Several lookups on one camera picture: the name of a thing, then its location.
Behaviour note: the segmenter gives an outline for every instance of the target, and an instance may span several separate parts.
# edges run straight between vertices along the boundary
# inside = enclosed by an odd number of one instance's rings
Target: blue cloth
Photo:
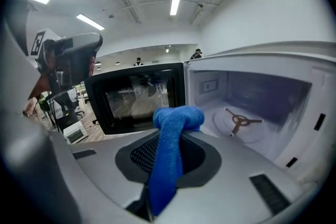
[[[204,122],[202,110],[193,106],[160,108],[153,115],[154,126],[160,131],[155,162],[149,179],[152,211],[158,216],[176,192],[176,180],[183,175],[178,146],[182,130],[199,131]]]

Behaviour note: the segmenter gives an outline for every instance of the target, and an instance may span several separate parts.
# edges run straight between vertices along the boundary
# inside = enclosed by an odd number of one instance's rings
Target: blue towel
[[[160,108],[153,115],[154,126],[160,131],[155,162],[149,179],[152,211],[158,216],[176,192],[176,180],[183,175],[178,146],[182,130],[199,131],[204,122],[202,110],[193,106]]]

